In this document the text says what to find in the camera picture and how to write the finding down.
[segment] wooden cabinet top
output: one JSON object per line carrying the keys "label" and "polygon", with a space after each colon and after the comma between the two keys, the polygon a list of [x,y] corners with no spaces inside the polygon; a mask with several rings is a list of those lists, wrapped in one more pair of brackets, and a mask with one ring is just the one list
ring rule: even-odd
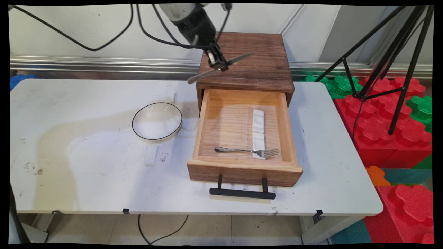
{"label": "wooden cabinet top", "polygon": [[[255,53],[225,72],[214,72],[197,81],[197,89],[244,89],[293,93],[291,71],[280,34],[223,32],[219,45],[227,61],[245,53]],[[203,53],[200,73],[209,70]]]}

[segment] drawer handle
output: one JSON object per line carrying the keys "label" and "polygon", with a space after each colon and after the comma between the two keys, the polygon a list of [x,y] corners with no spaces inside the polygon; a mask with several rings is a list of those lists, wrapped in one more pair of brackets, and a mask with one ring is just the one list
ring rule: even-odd
{"label": "drawer handle", "polygon": [[268,179],[262,179],[263,192],[259,191],[247,191],[247,190],[236,190],[236,189],[225,189],[222,188],[222,177],[223,175],[218,175],[218,188],[210,188],[209,194],[211,195],[226,195],[226,196],[237,196],[237,197],[248,197],[248,198],[258,198],[258,199],[269,199],[273,200],[276,198],[275,193],[268,192]]}

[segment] tripod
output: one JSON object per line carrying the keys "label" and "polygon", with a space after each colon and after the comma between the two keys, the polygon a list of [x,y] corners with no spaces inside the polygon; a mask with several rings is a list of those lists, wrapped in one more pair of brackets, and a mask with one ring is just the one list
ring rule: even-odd
{"label": "tripod", "polygon": [[[375,82],[377,82],[378,79],[385,78],[389,68],[391,67],[392,63],[396,59],[397,55],[400,53],[400,51],[406,45],[408,40],[411,38],[412,33],[415,31],[414,27],[417,24],[418,19],[420,18],[421,14],[425,10],[426,6],[427,6],[427,13],[426,13],[426,16],[423,18],[423,20],[419,23],[419,25],[420,25],[423,22],[423,26],[421,28],[420,35],[418,37],[414,53],[412,54],[411,63],[409,64],[408,72],[406,73],[406,79],[403,83],[403,86],[400,88],[392,89],[390,91],[386,91],[383,93],[378,93],[378,94],[369,96],[369,93],[373,88],[373,84],[375,84]],[[397,124],[398,117],[400,115],[401,107],[403,105],[404,98],[406,97],[409,83],[411,82],[412,73],[414,72],[415,66],[417,64],[417,60],[418,60],[421,48],[424,43],[426,33],[429,28],[429,24],[431,22],[432,13],[434,12],[434,6],[433,5],[417,5],[414,7],[414,10],[410,14],[408,19],[406,20],[406,22],[404,23],[404,25],[402,26],[402,28],[398,32],[398,34],[395,36],[392,43],[389,45],[387,51],[382,56],[379,63],[374,67],[374,70],[372,71],[367,83],[365,84],[365,86],[363,87],[363,89],[359,93],[357,93],[355,90],[355,86],[352,81],[351,72],[349,71],[349,67],[348,67],[348,63],[346,61],[346,58],[349,55],[351,55],[351,53],[353,53],[357,48],[359,48],[366,40],[368,40],[373,34],[375,34],[381,27],[383,27],[386,23],[388,23],[393,17],[395,17],[404,8],[405,8],[405,6],[399,6],[397,9],[395,9],[389,16],[387,16],[383,21],[381,21],[373,30],[371,30],[367,35],[365,35],[357,44],[355,44],[338,61],[336,61],[334,64],[332,64],[332,66],[330,68],[328,68],[322,75],[320,75],[315,80],[317,82],[320,81],[328,73],[330,73],[336,66],[338,66],[340,63],[343,62],[343,65],[346,70],[346,75],[349,79],[349,83],[351,84],[352,96],[360,98],[362,105],[363,105],[363,102],[366,101],[367,99],[380,97],[380,96],[383,96],[386,94],[401,91],[400,97],[398,99],[397,106],[396,106],[396,109],[394,112],[394,116],[392,117],[391,125],[389,127],[389,131],[388,131],[389,135],[392,135],[394,133],[394,129]]]}

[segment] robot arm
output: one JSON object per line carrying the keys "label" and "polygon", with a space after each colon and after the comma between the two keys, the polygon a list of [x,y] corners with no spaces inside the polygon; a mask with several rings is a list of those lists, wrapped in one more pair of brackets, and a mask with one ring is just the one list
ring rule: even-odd
{"label": "robot arm", "polygon": [[[211,46],[203,50],[209,58],[211,68],[226,71],[229,64],[223,57],[215,37],[215,26],[203,9],[206,5],[208,4],[159,4],[189,44]],[[232,8],[232,4],[221,5],[225,11],[230,11]]]}

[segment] silver fork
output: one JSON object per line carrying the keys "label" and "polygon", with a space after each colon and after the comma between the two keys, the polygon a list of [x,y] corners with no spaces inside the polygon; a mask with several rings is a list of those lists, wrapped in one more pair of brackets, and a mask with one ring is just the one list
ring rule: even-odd
{"label": "silver fork", "polygon": [[215,147],[214,150],[215,152],[250,152],[250,153],[256,153],[260,157],[270,157],[278,155],[278,149],[253,151],[253,150],[237,150],[237,149],[228,149],[223,147]]}

